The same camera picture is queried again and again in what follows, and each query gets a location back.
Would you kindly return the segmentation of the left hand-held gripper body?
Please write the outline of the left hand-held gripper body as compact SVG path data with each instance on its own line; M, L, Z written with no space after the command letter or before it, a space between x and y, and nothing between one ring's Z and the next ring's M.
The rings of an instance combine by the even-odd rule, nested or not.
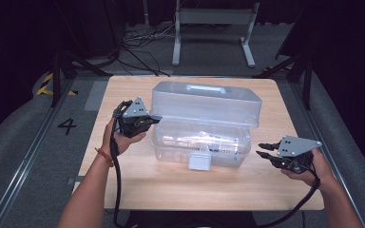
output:
M154 120L149 116L141 97L134 101L123 101L113 111L112 132L132 138L146 132Z

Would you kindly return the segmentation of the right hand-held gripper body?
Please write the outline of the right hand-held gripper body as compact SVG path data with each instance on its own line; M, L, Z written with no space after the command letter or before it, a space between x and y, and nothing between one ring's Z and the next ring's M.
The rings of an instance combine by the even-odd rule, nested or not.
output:
M297 174L305 172L313 161L312 150L322 146L322 142L293 136L284 136L275 147L277 156L271 157L276 168L286 169Z

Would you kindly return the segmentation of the clear plastic storage box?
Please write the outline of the clear plastic storage box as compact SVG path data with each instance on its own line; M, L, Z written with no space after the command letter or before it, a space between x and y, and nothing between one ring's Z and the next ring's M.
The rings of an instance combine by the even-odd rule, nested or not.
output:
M161 116L152 131L158 160L181 162L194 170L213 166L239 167L251 149L242 154L221 154L180 149L160 144L161 136L197 134L200 131L246 138L259 127L262 99L243 87L160 82L152 89L150 113Z

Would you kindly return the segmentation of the person's left hand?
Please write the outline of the person's left hand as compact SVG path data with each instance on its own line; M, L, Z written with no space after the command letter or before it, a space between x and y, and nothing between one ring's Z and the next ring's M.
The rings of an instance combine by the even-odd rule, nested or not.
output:
M132 145L133 143L140 142L145 136L146 133L140 133L132 138L125 137L121 134L115 133L114 135L111 135L112 133L112 127L114 124L114 120L111 119L107 124L104 131L103 141L101 145L101 149L107 153L107 155L110 155L110 140L114 139L115 142L118 145L119 154L123 154L127 148Z

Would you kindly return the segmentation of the person's right hand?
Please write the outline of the person's right hand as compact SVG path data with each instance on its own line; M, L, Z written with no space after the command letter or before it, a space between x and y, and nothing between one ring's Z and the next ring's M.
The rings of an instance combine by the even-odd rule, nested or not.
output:
M317 174L320 179L319 190L323 190L329 183L336 180L334 177L331 166L324 158L323 154L318 149L313 149L313 164L311 169ZM306 184L312 186L315 181L315 176L310 172L306 171L302 174L297 174L289 170L281 169L280 172L286 175L289 179L304 181Z

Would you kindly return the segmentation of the clear plastic packet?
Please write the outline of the clear plastic packet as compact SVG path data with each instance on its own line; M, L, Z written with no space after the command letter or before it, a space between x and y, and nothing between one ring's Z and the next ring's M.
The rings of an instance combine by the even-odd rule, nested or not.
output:
M251 149L246 138L219 135L200 131L186 136L161 136L160 144L180 149L201 150L221 154L242 154Z

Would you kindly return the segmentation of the black tripod stand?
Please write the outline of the black tripod stand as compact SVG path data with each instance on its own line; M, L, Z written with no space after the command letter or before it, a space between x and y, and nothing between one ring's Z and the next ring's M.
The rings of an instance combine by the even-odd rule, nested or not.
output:
M302 101L306 109L310 110L310 92L313 74L310 55L300 54L290 57L276 66L265 69L261 74L254 76L254 79L270 78L273 74L286 67L291 67L286 76L286 80L289 83L296 83L300 78L303 78Z
M51 107L58 105L63 95L63 92L61 91L61 74L64 74L66 80L75 79L77 76L76 66L73 62L78 63L96 75L110 76L110 73L104 72L97 66L89 63L81 57L78 57L68 50L57 50L52 57L53 96Z

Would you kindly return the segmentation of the yellow black floor tape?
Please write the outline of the yellow black floor tape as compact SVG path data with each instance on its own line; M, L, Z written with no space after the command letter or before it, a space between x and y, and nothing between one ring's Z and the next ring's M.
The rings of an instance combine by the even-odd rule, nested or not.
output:
M53 78L53 74L49 73L43 80L43 82L41 83L40 87L37 89L36 94L37 95L50 95L53 96L54 92L52 90L48 89L48 84L50 82L50 80Z

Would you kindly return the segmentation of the person's dark clothing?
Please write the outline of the person's dark clothing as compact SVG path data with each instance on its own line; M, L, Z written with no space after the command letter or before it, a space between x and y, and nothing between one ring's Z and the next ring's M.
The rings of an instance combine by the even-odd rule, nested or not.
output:
M258 228L250 211L131 211L125 228Z

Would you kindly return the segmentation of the grey metal stand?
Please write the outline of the grey metal stand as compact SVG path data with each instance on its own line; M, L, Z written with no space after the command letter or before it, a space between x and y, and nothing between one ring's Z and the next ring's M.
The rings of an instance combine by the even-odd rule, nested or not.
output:
M172 55L172 65L180 64L182 37L181 24L219 24L246 25L246 34L240 38L240 45L250 68L256 66L249 42L259 11L259 2L255 2L251 9L187 9L183 8L181 0L176 0L175 8L175 40Z

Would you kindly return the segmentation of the metal floor rail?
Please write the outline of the metal floor rail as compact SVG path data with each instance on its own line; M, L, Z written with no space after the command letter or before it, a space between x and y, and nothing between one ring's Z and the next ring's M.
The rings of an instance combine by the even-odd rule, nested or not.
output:
M313 133L313 137L322 142L322 146L319 148L319 151L323 154L324 158L326 159L326 161L329 163L329 165L331 166L331 170L332 173L334 175L334 177L336 178L336 180L338 181L338 183L342 186L342 188L345 190L348 199L350 200L351 204L353 205L356 214L359 217L359 213L357 211L357 208L355 207L355 203L353 201L353 198L349 195L349 190L348 187L346 185L346 183L343 181L343 177L340 174L340 172L338 171L336 162L333 160L331 151L328 147L328 145L326 144L326 140L323 138L320 128L317 126L317 122L316 119L314 117L314 115L311 113L310 110L307 110L306 107L304 106L304 103L302 101L302 89L299 88L297 85L290 85L292 92L295 95L295 98L297 99L297 101L299 102L299 105L301 106L301 110L305 116L305 119L307 120L307 123L309 124L311 131ZM362 222L363 226L364 226L364 222L362 218L359 218L360 221Z
M38 157L48 129L72 86L36 95L0 125L0 227Z

